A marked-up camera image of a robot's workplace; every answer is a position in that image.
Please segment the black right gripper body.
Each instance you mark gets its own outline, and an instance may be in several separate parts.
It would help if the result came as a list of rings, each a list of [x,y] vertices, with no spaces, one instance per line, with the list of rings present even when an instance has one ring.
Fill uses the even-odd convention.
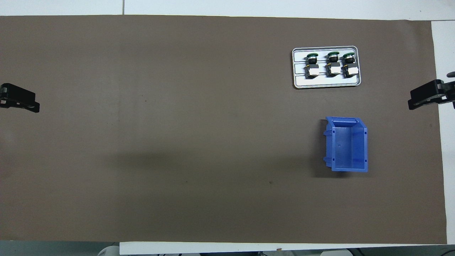
[[[441,104],[453,103],[455,104],[455,81],[441,84],[441,89],[444,91],[445,99],[442,99]]]

